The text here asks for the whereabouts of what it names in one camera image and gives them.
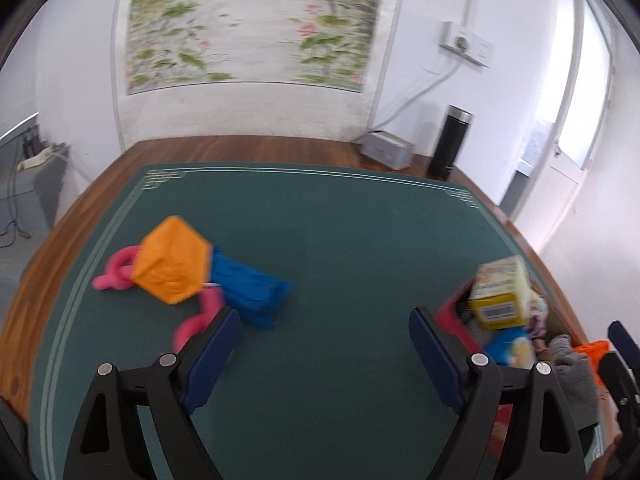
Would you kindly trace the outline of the light orange rubber cube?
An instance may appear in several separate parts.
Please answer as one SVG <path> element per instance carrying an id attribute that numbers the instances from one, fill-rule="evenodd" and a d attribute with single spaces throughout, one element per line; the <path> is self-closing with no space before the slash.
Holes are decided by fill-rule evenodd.
<path id="1" fill-rule="evenodd" d="M 131 281 L 164 304 L 180 304 L 209 281 L 213 245 L 186 220 L 164 219 L 142 240 Z"/>

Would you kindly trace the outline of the dark orange rubber cube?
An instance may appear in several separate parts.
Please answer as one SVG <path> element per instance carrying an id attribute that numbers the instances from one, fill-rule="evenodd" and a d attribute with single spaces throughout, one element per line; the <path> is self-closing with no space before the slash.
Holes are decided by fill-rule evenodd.
<path id="1" fill-rule="evenodd" d="M 610 351 L 610 342 L 606 339 L 591 341 L 588 344 L 580 344 L 573 350 L 587 357 L 597 385 L 603 387 L 604 383 L 598 373 L 598 368 L 601 359 Z"/>

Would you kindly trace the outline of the white power strip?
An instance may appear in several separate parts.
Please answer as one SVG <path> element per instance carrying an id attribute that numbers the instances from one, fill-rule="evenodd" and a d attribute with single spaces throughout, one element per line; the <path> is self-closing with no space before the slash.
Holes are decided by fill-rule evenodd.
<path id="1" fill-rule="evenodd" d="M 43 150 L 39 154 L 26 158 L 19 162 L 16 166 L 17 172 L 22 172 L 25 170 L 29 170 L 38 166 L 43 165 L 52 157 L 52 152 L 48 150 Z"/>

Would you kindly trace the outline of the red metal tin box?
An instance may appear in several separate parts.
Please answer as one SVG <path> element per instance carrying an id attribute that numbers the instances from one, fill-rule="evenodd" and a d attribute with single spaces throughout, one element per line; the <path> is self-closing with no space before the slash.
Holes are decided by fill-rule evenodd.
<path id="1" fill-rule="evenodd" d="M 529 370 L 500 366 L 486 353 L 471 351 L 452 329 L 460 290 L 434 318 L 465 348 L 465 404 L 431 479 L 474 479 L 489 448 L 499 408 L 512 408 L 496 479 L 602 479 L 610 458 L 585 464 L 578 430 L 551 366 L 538 362 Z"/>

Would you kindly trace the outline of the white door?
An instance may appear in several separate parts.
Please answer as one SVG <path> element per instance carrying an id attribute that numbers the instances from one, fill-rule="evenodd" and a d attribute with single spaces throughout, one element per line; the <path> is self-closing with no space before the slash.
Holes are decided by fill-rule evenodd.
<path id="1" fill-rule="evenodd" d="M 615 26 L 599 0 L 556 0 L 526 148 L 500 207 L 534 252 L 573 205 L 610 102 Z"/>

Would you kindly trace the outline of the yellow paper box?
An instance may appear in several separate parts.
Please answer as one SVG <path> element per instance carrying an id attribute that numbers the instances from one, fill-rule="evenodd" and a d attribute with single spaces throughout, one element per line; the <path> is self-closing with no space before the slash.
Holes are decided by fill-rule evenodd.
<path id="1" fill-rule="evenodd" d="M 530 281 L 520 256 L 481 264 L 475 273 L 469 306 L 485 330 L 524 326 L 529 316 Z"/>

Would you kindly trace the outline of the grey knitted sock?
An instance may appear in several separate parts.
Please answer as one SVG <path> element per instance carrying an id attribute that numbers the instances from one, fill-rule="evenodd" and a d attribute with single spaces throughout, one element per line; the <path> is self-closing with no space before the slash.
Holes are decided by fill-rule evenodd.
<path id="1" fill-rule="evenodd" d="M 577 430 L 599 422 L 599 397 L 588 356 L 576 352 L 570 336 L 559 335 L 549 342 L 554 372 Z"/>

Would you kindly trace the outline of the grey concrete stairs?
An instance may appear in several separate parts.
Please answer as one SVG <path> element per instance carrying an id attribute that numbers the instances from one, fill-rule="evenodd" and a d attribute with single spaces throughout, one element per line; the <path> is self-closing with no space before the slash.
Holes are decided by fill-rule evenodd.
<path id="1" fill-rule="evenodd" d="M 43 165 L 16 171 L 22 160 L 48 150 Z M 17 290 L 22 275 L 54 226 L 68 163 L 68 147 L 40 136 L 38 115 L 1 136 L 1 296 Z"/>

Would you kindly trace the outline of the black thermos bottle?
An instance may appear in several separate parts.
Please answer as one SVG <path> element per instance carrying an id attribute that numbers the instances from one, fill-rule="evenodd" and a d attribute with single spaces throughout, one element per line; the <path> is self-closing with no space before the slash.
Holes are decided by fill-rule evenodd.
<path id="1" fill-rule="evenodd" d="M 448 107 L 434 154 L 426 170 L 427 177 L 444 181 L 449 178 L 472 119 L 473 115 L 466 110 L 453 105 Z"/>

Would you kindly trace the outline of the grey box device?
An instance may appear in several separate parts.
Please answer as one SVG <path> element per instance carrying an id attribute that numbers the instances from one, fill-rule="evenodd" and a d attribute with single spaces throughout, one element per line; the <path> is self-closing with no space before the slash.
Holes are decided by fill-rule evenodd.
<path id="1" fill-rule="evenodd" d="M 403 170 L 411 165 L 414 145 L 383 130 L 366 133 L 360 140 L 360 153 L 380 164 Z"/>

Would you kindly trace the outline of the pink foam curler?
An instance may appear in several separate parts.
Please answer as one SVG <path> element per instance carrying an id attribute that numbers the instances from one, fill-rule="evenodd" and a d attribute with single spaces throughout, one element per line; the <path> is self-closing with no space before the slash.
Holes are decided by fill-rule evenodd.
<path id="1" fill-rule="evenodd" d="M 107 260 L 104 273 L 96 276 L 91 284 L 95 290 L 126 290 L 134 287 L 131 278 L 134 259 L 139 246 L 128 246 L 119 249 Z"/>
<path id="2" fill-rule="evenodd" d="M 172 335 L 172 350 L 178 353 L 191 337 L 203 333 L 224 307 L 224 294 L 218 284 L 207 284 L 198 293 L 200 312 L 184 320 Z"/>

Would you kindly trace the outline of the white wall socket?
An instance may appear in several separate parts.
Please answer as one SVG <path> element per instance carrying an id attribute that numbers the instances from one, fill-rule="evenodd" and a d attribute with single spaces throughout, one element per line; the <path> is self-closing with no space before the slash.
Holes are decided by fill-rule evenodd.
<path id="1" fill-rule="evenodd" d="M 493 44 L 452 21 L 442 23 L 439 45 L 478 66 L 489 67 L 494 56 Z"/>

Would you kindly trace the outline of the blue snack packet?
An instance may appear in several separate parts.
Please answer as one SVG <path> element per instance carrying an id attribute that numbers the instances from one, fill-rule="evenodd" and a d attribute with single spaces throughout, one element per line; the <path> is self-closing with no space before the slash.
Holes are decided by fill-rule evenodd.
<path id="1" fill-rule="evenodd" d="M 532 340 L 522 326 L 498 330 L 484 351 L 500 366 L 529 370 L 536 363 Z"/>

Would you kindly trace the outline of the blue cloth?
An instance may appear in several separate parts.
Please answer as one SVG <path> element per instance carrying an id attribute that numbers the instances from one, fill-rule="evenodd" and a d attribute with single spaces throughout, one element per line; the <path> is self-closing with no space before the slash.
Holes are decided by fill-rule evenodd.
<path id="1" fill-rule="evenodd" d="M 239 312 L 242 320 L 257 328 L 273 328 L 280 304 L 293 286 L 271 274 L 227 257 L 213 247 L 209 281 L 222 289 L 224 302 Z"/>

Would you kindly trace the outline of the green table mat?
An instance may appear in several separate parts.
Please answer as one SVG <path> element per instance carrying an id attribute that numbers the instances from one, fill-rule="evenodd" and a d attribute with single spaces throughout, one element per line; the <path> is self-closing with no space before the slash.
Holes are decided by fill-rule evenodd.
<path id="1" fill-rule="evenodd" d="M 62 477 L 98 366 L 147 366 L 198 312 L 141 289 L 98 292 L 111 255 L 180 216 L 233 260 L 292 284 L 270 328 L 247 326 L 193 421 L 227 479 L 423 479 L 456 419 L 408 317 L 439 308 L 518 244 L 468 191 L 338 168 L 179 165 L 139 171 L 67 273 L 38 352 L 29 444 Z"/>

